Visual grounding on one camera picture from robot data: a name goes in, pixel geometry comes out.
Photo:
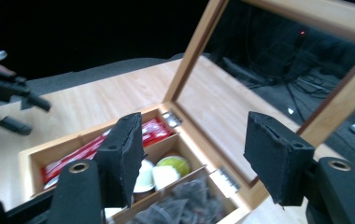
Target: box hinge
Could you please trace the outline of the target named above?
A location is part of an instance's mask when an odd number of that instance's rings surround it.
[[[230,198],[241,188],[225,168],[216,170],[209,177],[215,182],[226,198]]]
[[[176,128],[180,126],[180,124],[183,122],[175,113],[173,110],[170,110],[168,112],[163,113],[163,118],[166,120],[166,123],[171,128]]]

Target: table surface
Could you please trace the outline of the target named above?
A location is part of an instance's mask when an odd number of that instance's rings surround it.
[[[18,160],[20,151],[91,128],[111,119],[120,118],[142,107],[160,103],[179,63],[180,60],[162,63],[46,94],[43,97],[52,103],[49,113],[35,107],[20,111],[20,103],[0,106],[0,118],[11,116],[34,127],[28,136],[17,135],[0,128],[0,201],[3,202],[5,209],[9,210],[23,203]],[[220,86],[223,85],[228,85],[229,88],[220,89]],[[291,129],[298,129],[294,122],[284,117],[262,98],[205,57],[201,57],[198,61],[186,89],[178,101],[198,117],[200,127],[205,128],[212,120],[224,122],[221,118],[210,117],[210,113],[204,113],[204,111],[218,110],[222,111],[221,113],[240,118],[242,114],[239,115],[232,111],[261,110],[283,120],[283,123]],[[223,97],[226,101],[245,99],[245,103],[227,102],[231,103],[228,108],[221,108],[220,105],[225,102],[209,104],[208,100],[213,99],[212,94],[224,94]],[[217,135],[220,129],[214,131],[208,131],[208,135]],[[231,146],[228,143],[224,146],[223,143],[215,142],[221,144],[222,147]],[[316,157],[323,156],[336,156],[336,154],[327,147],[320,147],[317,149]],[[280,206],[274,205],[271,198],[268,197],[248,216],[245,223],[306,223],[305,206],[287,207],[283,210]]]

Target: wooden table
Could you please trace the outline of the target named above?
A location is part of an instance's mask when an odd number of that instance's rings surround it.
[[[20,151],[117,119],[141,107],[160,103],[179,63],[180,60],[163,63],[46,94],[44,98],[52,103],[48,114],[37,108],[20,111],[19,103],[0,106],[0,117],[9,115],[34,127],[29,136],[20,136],[0,128],[0,201],[4,203],[5,209],[9,210],[23,203],[18,162]],[[199,77],[194,76],[189,82],[188,91],[196,87],[201,89],[203,80],[223,80],[220,85],[228,85],[229,90],[233,91],[228,94],[232,94],[233,99],[246,100],[246,104],[239,106],[246,106],[247,110],[254,106],[260,107],[269,111],[272,116],[282,119],[284,123],[287,122],[288,127],[293,130],[298,129],[294,122],[234,78],[226,75],[208,59],[200,58],[197,66],[198,69],[194,69],[194,73],[198,73]],[[190,99],[184,99],[184,94],[182,96],[183,103],[190,103]],[[316,157],[325,155],[338,156],[322,146],[317,150]],[[246,223],[306,223],[305,207],[287,207],[283,210],[280,206],[273,205],[272,200],[268,198],[249,215]]]

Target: wooden box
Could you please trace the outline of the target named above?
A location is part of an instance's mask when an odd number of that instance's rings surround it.
[[[248,112],[268,114],[297,131],[310,144],[319,147],[317,158],[325,155],[338,156],[321,143],[355,110],[355,67],[305,125],[298,127],[211,61],[200,57],[227,2],[209,1],[163,102],[136,111],[143,114],[144,121],[155,117],[163,118],[163,114],[169,112],[182,120],[174,128],[173,136],[146,148],[149,159],[156,161],[157,157],[170,148],[178,148],[190,161],[193,170],[205,166],[201,172],[206,172],[209,176],[227,174],[224,181],[236,187],[236,192],[224,199],[229,215],[222,223],[239,223],[268,196],[262,182],[243,157]],[[304,3],[282,0],[245,2],[355,40],[355,5],[322,0]],[[319,12],[317,8],[328,8],[336,13]],[[346,98],[348,92],[354,97]],[[116,121],[115,119],[24,150],[20,154],[24,200],[41,192],[41,167],[85,145],[112,127]],[[213,186],[214,193],[222,196],[221,192],[225,189],[218,186],[225,183],[221,183],[218,178],[209,178],[209,183]],[[158,201],[158,194],[156,192],[135,204],[132,211],[137,212]],[[117,214],[116,219],[125,220],[126,216],[132,215],[125,213],[126,211]]]

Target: metal hinge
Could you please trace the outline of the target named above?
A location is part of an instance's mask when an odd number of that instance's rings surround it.
[[[170,110],[168,112],[163,113],[163,118],[166,120],[166,123],[171,128],[176,128],[180,126],[180,124],[183,122],[175,113],[173,110]]]
[[[209,177],[215,182],[226,198],[230,198],[241,188],[225,168],[216,170]]]

